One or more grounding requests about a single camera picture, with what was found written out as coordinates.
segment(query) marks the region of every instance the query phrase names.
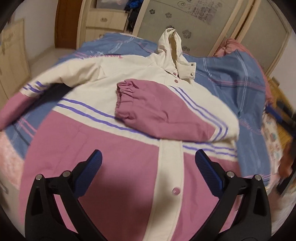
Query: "snap button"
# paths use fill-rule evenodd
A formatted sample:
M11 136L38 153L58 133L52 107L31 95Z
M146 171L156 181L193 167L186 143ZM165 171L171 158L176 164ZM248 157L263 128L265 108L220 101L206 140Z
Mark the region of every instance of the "snap button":
M180 192L181 192L180 188L174 188L173 191L172 191L172 194L177 196L177 195L180 194Z

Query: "pink and cream jacket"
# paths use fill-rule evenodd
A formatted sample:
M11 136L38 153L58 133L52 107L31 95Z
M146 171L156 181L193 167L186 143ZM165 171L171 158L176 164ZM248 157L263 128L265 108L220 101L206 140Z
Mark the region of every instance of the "pink and cream jacket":
M20 188L20 215L34 177L59 176L95 149L103 164L79 199L109 241L190 240L212 212L197 166L199 149L239 175L234 113L194 82L196 63L182 55L167 29L149 57L73 59L44 72L0 113L0 129L53 83L73 87L40 125L29 147ZM73 225L57 197L66 225ZM235 208L224 229L230 227Z

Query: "blue bedsheet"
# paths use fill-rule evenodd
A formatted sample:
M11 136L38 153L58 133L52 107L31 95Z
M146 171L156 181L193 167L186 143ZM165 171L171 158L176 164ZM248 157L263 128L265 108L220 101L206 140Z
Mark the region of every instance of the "blue bedsheet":
M121 34L105 34L100 40L85 43L73 54L61 58L57 64L72 58L108 54L146 57L156 49L157 44L151 41ZM237 155L242 176L260 174L267 185L270 163L260 131L265 104L265 83L256 61L247 53L237 50L218 58L195 58L185 54L184 57L189 62L197 63L195 82L219 97L239 118ZM21 117L19 122L22 125L15 122L6 128L8 138L23 159L42 120L70 90L64 84L55 84Z

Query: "silver screw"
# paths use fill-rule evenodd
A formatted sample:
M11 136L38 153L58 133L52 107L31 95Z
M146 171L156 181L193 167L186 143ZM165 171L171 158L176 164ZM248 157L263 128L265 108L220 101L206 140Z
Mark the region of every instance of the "silver screw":
M36 176L36 180L38 180L38 181L40 181L41 178L42 178L42 175L41 175L41 174L38 174L38 175Z
M63 172L63 177L69 177L71 175L70 171L64 171Z
M228 177L230 177L230 178L233 178L233 177L235 176L234 172L232 172L232 171L228 171L228 172L226 173L226 175L227 175Z
M260 181L262 178L261 178L260 175L256 174L256 175L255 175L255 179L256 179L257 181Z

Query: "white wall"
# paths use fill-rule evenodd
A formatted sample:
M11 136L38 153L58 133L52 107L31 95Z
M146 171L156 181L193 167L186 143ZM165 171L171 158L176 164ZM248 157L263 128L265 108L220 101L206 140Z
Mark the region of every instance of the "white wall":
M14 19L25 19L25 45L28 60L54 46L54 26L58 0L25 0Z
M281 59L270 77L275 77L279 87L296 108L296 34L292 32Z

